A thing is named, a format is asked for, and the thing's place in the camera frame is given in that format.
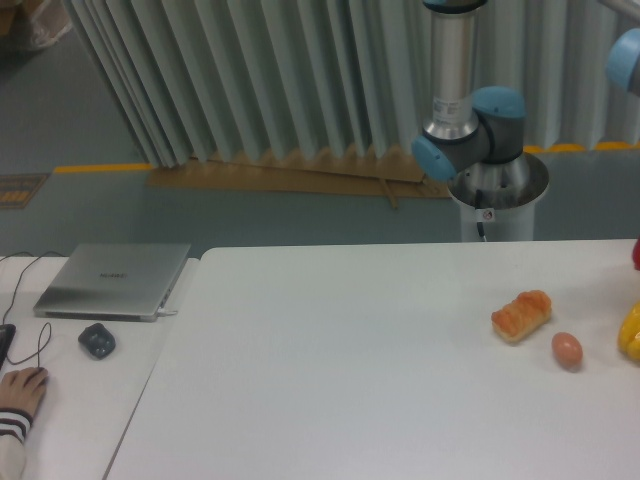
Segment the person's hand on mouse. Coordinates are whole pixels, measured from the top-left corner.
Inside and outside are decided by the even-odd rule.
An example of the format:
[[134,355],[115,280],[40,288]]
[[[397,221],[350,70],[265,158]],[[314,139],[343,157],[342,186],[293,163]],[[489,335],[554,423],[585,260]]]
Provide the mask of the person's hand on mouse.
[[39,406],[46,394],[45,386],[35,389],[32,377],[39,368],[30,367],[6,373],[1,380],[1,409],[13,408],[36,417]]

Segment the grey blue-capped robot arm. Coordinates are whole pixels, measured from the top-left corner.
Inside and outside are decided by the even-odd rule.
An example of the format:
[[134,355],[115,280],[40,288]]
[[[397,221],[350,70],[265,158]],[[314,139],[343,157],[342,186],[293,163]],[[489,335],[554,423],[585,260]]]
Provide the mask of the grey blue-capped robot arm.
[[528,144],[604,136],[609,91],[639,92],[635,1],[428,1],[431,104],[412,152],[449,181]]

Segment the striped sleeve forearm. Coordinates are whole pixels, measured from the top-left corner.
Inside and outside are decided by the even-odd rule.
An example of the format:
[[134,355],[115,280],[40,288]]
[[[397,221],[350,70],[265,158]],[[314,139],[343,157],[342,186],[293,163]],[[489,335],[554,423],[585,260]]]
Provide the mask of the striped sleeve forearm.
[[1,478],[20,480],[26,466],[25,440],[33,417],[13,408],[1,409]]

